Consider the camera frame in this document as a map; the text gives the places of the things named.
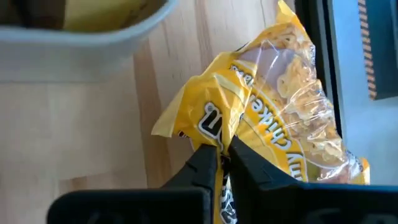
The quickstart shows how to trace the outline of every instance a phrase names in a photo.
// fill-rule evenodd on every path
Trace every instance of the wood grain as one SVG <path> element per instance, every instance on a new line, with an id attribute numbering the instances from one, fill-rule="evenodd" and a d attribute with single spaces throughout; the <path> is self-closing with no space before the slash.
<path id="1" fill-rule="evenodd" d="M 161 111 L 219 52 L 271 25 L 275 7 L 180 1 L 107 82 L 0 85 L 1 223 L 45 223 L 73 190 L 161 186 L 192 155 L 187 139 L 150 135 Z"/>

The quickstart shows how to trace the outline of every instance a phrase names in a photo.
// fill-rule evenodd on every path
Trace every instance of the yellow plastic bag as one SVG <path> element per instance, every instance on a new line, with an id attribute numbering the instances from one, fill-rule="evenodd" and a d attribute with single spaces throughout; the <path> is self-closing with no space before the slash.
<path id="1" fill-rule="evenodd" d="M 316 78 L 315 46 L 285 2 L 278 6 L 276 25 L 241 50 L 219 54 L 180 90 L 152 131 L 188 136 L 195 149 L 218 146 L 215 223 L 236 218 L 233 189 L 220 168 L 234 134 L 297 180 L 369 184 L 367 160 L 347 151 L 335 130 L 333 105 Z"/>

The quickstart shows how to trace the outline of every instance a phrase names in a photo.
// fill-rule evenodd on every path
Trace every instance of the plastic bag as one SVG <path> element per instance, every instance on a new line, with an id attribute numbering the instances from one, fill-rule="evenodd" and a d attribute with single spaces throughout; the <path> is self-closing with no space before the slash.
<path id="1" fill-rule="evenodd" d="M 196 149 L 218 146 L 219 165 L 235 134 L 297 180 L 369 184 L 368 162 L 347 151 L 335 130 L 333 105 L 316 78 L 315 47 L 285 2 L 278 5 L 277 24 L 191 78 L 152 133 L 188 136 Z M 220 168 L 215 223 L 236 222 L 228 183 Z"/>

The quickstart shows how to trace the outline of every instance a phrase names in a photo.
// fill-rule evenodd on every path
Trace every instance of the packaged food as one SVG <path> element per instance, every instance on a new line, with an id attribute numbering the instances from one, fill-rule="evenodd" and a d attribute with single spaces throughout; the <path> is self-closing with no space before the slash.
<path id="1" fill-rule="evenodd" d="M 188 136 L 195 148 L 218 146 L 228 157 L 234 135 L 282 171 L 304 182 L 369 184 L 369 164 L 347 151 L 333 105 L 315 70 L 315 46 L 280 0 L 277 24 L 236 52 L 224 52 L 191 78 L 153 134 Z M 227 173 L 216 180 L 215 223 L 235 223 Z"/>

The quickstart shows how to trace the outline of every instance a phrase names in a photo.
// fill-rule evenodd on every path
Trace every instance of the crumpled plastic wrapper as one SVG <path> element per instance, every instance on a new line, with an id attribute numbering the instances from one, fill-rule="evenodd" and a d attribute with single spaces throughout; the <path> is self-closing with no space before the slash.
<path id="1" fill-rule="evenodd" d="M 347 151 L 336 132 L 333 105 L 317 80 L 315 46 L 289 7 L 278 5 L 277 24 L 189 79 L 152 134 L 189 137 L 195 149 L 217 146 L 219 165 L 237 135 L 297 180 L 369 184 L 367 160 Z M 215 223 L 236 223 L 233 189 L 221 168 L 215 187 Z"/>

